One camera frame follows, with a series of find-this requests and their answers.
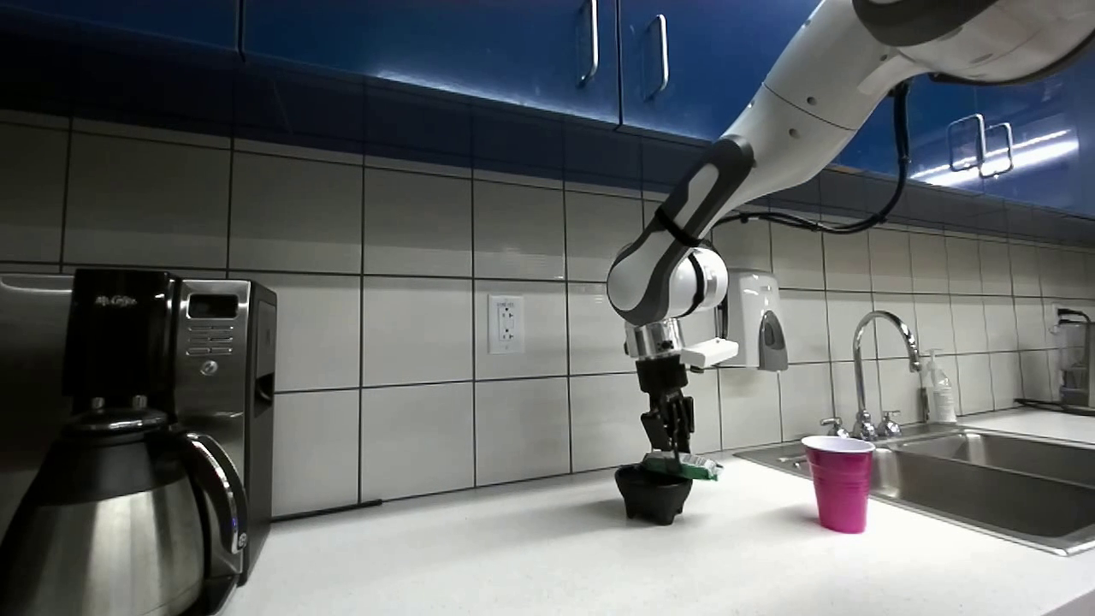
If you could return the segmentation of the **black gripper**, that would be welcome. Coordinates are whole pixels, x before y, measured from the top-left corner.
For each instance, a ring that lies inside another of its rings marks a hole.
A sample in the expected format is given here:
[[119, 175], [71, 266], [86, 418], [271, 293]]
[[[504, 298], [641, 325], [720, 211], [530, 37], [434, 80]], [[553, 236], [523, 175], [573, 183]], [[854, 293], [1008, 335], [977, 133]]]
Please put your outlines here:
[[651, 453], [690, 456], [693, 400], [685, 395], [686, 368], [678, 355], [643, 359], [635, 367], [651, 408], [641, 415]]

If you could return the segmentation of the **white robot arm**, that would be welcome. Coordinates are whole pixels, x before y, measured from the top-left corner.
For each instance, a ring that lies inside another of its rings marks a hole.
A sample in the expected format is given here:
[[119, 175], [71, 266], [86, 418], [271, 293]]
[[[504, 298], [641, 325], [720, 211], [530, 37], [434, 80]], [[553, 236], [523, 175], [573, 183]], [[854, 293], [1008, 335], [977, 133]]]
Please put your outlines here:
[[1018, 83], [1062, 65], [1095, 34], [1095, 0], [821, 0], [720, 137], [669, 189], [606, 276], [635, 359], [651, 458], [690, 453], [679, 322], [715, 307], [730, 266], [706, 245], [712, 226], [827, 169], [914, 74]]

